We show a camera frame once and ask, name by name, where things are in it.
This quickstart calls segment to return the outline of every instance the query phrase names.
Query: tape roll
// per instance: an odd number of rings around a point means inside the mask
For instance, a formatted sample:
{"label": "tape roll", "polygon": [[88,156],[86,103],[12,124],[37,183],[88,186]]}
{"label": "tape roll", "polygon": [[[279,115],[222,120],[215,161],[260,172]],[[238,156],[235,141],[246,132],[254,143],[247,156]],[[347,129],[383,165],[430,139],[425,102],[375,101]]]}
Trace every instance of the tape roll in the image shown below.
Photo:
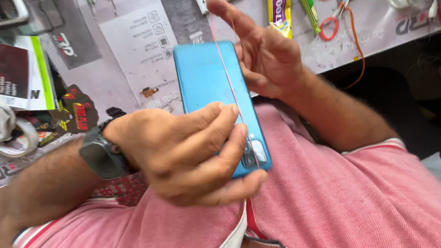
{"label": "tape roll", "polygon": [[19,158],[37,148],[40,138],[38,137],[37,130],[34,128],[34,126],[26,119],[20,117],[17,117],[15,125],[24,133],[23,136],[26,139],[22,142],[22,145],[25,147],[25,150],[18,150],[5,144],[4,142],[0,142],[0,155],[10,158]]}

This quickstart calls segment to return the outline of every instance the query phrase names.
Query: green screwdriver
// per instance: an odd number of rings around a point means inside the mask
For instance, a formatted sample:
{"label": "green screwdriver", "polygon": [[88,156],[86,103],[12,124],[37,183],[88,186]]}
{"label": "green screwdriver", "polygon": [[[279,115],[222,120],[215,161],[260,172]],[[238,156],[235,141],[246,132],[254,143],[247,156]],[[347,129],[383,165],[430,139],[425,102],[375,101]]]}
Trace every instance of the green screwdriver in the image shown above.
{"label": "green screwdriver", "polygon": [[305,8],[306,14],[308,15],[309,21],[311,22],[312,30],[314,35],[321,32],[321,29],[317,25],[318,16],[314,8],[314,0],[300,0]]}

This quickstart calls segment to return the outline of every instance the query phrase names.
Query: blue smartphone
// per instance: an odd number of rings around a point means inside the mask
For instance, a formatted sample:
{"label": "blue smartphone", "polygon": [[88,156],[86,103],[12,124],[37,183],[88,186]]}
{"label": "blue smartphone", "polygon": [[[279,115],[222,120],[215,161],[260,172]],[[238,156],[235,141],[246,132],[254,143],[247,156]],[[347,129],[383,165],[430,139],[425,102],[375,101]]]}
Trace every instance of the blue smartphone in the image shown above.
{"label": "blue smartphone", "polygon": [[[243,119],[248,126],[249,137],[251,137],[259,166],[261,169],[270,169],[272,166],[271,157],[243,78],[234,45],[230,41],[220,41],[217,44]],[[213,101],[221,101],[226,105],[236,104],[214,43],[178,45],[173,49],[173,55],[185,113],[191,113]],[[236,123],[242,123],[242,119],[239,117]],[[248,140],[233,178],[243,177],[255,169],[257,169],[257,163]]]}

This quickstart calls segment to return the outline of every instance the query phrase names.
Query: smartwatch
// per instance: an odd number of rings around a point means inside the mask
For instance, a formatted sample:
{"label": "smartwatch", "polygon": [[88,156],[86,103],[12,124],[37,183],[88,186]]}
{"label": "smartwatch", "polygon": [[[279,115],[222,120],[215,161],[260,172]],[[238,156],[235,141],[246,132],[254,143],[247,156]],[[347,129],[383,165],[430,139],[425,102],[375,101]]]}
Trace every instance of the smartwatch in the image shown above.
{"label": "smartwatch", "polygon": [[127,163],[119,146],[102,136],[104,128],[114,119],[126,113],[119,108],[109,108],[107,111],[112,119],[90,129],[79,150],[81,158],[92,170],[104,180],[115,179],[134,173]]}

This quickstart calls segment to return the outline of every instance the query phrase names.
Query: pink thread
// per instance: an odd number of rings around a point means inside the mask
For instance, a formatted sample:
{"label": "pink thread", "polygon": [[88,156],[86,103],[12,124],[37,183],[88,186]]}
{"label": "pink thread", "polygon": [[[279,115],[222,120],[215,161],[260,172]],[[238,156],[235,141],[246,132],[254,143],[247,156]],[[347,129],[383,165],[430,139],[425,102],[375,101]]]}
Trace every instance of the pink thread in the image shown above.
{"label": "pink thread", "polygon": [[[210,14],[210,27],[211,27],[211,33],[213,34],[214,44],[216,45],[217,52],[219,53],[219,57],[221,57],[220,60],[222,61],[222,65],[224,66],[225,74],[227,75],[228,83],[230,84],[231,92],[233,93],[234,101],[236,102],[236,105],[239,108],[240,118],[242,119],[242,123],[245,124],[245,120],[243,119],[242,111],[240,110],[239,103],[237,102],[236,93],[234,92],[233,85],[231,84],[230,76],[228,76],[227,68],[225,66],[224,59],[222,58],[221,50],[219,49],[219,46],[217,45],[216,35],[214,34],[215,28],[214,28],[214,22],[213,22],[213,15],[212,14]],[[250,146],[251,146],[251,149],[253,150],[253,153],[254,153],[254,159],[256,160],[256,163],[257,163],[257,169],[260,169],[259,160],[257,160],[256,152],[254,151],[253,143],[251,141],[251,137],[248,136],[247,139],[250,141]]]}

